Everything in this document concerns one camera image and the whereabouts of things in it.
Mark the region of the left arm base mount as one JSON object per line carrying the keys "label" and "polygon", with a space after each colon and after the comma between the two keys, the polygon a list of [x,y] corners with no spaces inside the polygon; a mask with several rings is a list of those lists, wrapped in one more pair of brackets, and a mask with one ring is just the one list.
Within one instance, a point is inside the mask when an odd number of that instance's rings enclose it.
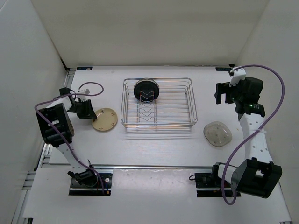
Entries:
{"label": "left arm base mount", "polygon": [[68,172],[68,175],[71,177],[70,196],[111,196],[112,173],[100,173],[102,181],[99,180],[97,175],[91,176],[90,171],[85,172],[85,174],[88,174],[88,176],[81,178],[71,171]]}

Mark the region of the clear glass plate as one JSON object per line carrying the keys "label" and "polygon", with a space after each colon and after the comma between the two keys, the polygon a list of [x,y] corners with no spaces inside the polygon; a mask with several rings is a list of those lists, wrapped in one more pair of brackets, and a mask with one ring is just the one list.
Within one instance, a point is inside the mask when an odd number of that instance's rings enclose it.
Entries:
{"label": "clear glass plate", "polygon": [[154,80],[152,78],[142,78],[142,79],[140,79],[140,82],[145,82],[145,81],[153,82]]}
{"label": "clear glass plate", "polygon": [[206,140],[215,147],[223,147],[233,138],[230,129],[219,121],[207,124],[203,129],[203,134]]}

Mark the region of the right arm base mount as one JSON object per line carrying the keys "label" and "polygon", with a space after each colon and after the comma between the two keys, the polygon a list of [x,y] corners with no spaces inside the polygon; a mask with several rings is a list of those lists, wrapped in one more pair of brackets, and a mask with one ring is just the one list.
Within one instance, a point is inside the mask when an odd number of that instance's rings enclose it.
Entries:
{"label": "right arm base mount", "polygon": [[189,176],[196,185],[197,198],[222,197],[221,179],[211,173],[194,173]]}

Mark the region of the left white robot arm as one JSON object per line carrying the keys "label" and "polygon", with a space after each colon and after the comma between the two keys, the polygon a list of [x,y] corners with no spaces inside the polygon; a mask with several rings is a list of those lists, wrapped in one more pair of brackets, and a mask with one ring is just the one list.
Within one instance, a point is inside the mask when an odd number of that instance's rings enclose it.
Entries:
{"label": "left white robot arm", "polygon": [[38,125],[42,138],[46,144],[52,145],[60,151],[72,167],[68,175],[80,185],[93,187],[98,182],[98,175],[93,166],[85,165],[75,155],[72,138],[75,135],[74,127],[68,112],[74,113],[79,119],[96,120],[92,102],[86,99],[89,90],[80,91],[77,95],[70,88],[59,89],[59,97],[49,102],[45,108],[35,107]]}

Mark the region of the black plate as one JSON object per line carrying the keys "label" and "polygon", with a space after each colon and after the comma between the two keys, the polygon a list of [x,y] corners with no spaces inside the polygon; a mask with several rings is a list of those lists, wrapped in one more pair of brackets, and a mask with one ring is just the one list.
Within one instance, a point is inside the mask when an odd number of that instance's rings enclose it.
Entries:
{"label": "black plate", "polygon": [[143,103],[149,103],[156,100],[160,93],[159,85],[153,81],[145,81],[140,82],[138,81],[134,85],[133,89],[134,96],[137,100],[143,102]]}

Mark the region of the aluminium table frame rail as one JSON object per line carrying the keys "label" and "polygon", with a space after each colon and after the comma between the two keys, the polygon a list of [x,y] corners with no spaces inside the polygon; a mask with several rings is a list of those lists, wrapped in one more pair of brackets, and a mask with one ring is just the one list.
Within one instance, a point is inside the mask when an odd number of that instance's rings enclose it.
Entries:
{"label": "aluminium table frame rail", "polygon": [[6,94],[10,117],[6,119],[9,127],[5,131],[7,152],[4,154],[6,161],[3,163],[3,171],[7,173],[1,176],[4,187],[0,200],[2,224],[11,223],[27,172],[35,168],[42,152],[43,140],[34,106],[54,98],[65,75],[66,70],[62,65],[22,68],[14,74]]}

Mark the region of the beige printed plate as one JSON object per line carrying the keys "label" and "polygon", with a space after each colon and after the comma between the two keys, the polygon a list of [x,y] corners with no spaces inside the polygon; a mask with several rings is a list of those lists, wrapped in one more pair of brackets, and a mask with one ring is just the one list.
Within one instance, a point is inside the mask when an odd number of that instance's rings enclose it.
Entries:
{"label": "beige printed plate", "polygon": [[92,126],[100,132],[113,129],[118,121],[117,113],[111,108],[101,108],[95,112],[97,118],[92,120]]}

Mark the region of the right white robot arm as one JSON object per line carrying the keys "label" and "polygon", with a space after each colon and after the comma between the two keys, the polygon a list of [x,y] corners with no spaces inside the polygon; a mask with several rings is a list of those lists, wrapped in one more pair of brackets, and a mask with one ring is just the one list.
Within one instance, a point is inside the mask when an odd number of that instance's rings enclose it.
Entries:
{"label": "right white robot arm", "polygon": [[218,170],[210,174],[211,184],[221,186],[223,196],[225,184],[229,183],[233,197],[244,193],[268,198],[282,176],[282,168],[274,164],[263,132],[265,111],[258,103],[262,89],[262,80],[252,77],[242,78],[236,84],[216,84],[216,103],[220,104],[225,95],[226,104],[236,105],[244,138],[228,161],[218,164]]}

